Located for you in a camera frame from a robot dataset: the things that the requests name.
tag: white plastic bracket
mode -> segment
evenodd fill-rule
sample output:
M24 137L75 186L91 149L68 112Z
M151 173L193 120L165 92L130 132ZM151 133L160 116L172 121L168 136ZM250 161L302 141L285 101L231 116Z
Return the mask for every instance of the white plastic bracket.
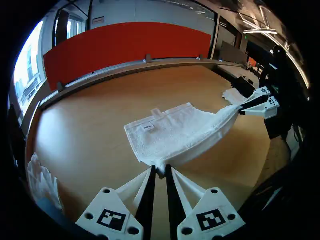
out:
M171 168L172 177L186 218L177 227L179 240L212 239L225 236L245 223L219 188L204 188ZM200 198L192 209L179 183L183 182Z
M264 119L272 118L277 115L279 103L274 96L268 98L265 103L243 109L245 115L263 116Z
M140 204L150 173L151 167L117 190L102 188L76 224L94 235L108 239L143 239L143 226L135 219L134 214ZM136 191L138 193L133 200L134 212L130 213L123 201Z
M280 105L274 96L270 96L271 92L265 86L254 90L253 94L248 97L244 103L250 102L263 95L269 96L266 102L241 111L244 112L245 115L263 116L264 119L276 116Z

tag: wooden table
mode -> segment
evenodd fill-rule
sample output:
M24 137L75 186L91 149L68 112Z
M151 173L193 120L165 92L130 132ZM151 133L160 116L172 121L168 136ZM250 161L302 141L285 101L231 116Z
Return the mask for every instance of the wooden table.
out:
M93 85L44 110L34 149L58 179L65 215L76 221L102 187L116 189L148 167L137 161L125 124L153 108L186 102L217 112L228 105L221 97L228 88L203 66L163 68ZM178 170L204 188L221 188L238 209L259 177L269 142L262 117L240 115L218 144ZM158 177L152 224L152 238L170 238L166 181Z
M246 79L250 79L253 82L253 87L255 89L259 88L259 79L252 72L243 69L242 67L236 66L226 66L226 65L218 65L218 68L222 71L230 74L234 78L239 78L241 76L245 76Z

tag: towel label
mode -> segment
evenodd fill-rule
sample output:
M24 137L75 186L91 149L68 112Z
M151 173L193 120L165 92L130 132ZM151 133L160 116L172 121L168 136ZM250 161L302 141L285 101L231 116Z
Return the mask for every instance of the towel label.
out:
M141 127L145 132L149 131L151 129L154 129L154 126L152 125L151 122L145 122L145 123L141 124Z

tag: red partition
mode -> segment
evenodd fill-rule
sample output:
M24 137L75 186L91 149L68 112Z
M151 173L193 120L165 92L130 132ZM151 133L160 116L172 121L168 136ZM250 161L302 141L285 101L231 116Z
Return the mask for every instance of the red partition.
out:
M108 66L152 58L208 55L211 36L204 32L158 22L127 22L76 35L44 55L52 90Z

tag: towel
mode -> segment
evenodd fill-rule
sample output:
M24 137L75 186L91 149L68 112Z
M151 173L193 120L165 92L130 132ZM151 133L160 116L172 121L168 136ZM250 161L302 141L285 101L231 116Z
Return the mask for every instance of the towel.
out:
M47 168L41 166L36 153L32 155L27 171L29 189L33 199L37 202L41 198L46 197L56 208L62 209L58 194L57 178L51 175Z
M186 103L124 126L138 161L155 165L164 174L165 166L179 166L216 144L234 124L238 105L216 114L203 112Z
M228 102L235 105L243 104L247 98L242 96L236 88L227 89L222 93L222 97Z

